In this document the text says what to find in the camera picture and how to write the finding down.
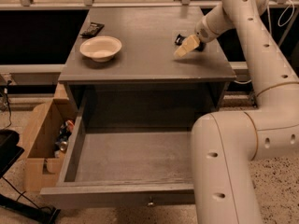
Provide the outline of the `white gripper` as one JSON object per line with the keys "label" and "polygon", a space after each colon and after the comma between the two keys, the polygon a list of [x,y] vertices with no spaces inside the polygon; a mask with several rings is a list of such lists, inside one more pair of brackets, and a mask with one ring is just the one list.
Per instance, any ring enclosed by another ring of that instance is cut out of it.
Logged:
{"label": "white gripper", "polygon": [[215,34],[208,28],[206,18],[203,18],[196,23],[194,31],[196,35],[189,35],[183,43],[178,46],[174,52],[176,58],[181,58],[187,53],[195,50],[200,45],[200,41],[208,43],[215,38]]}

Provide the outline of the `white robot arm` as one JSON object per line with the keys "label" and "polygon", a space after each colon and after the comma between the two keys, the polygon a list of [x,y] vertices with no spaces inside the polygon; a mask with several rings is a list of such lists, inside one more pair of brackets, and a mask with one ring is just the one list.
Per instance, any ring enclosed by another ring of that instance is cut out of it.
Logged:
{"label": "white robot arm", "polygon": [[243,50],[256,108],[219,111],[192,126],[192,182],[199,224],[263,224],[249,162],[299,145],[299,77],[261,21],[267,0],[221,0],[174,55],[181,58],[229,29]]}

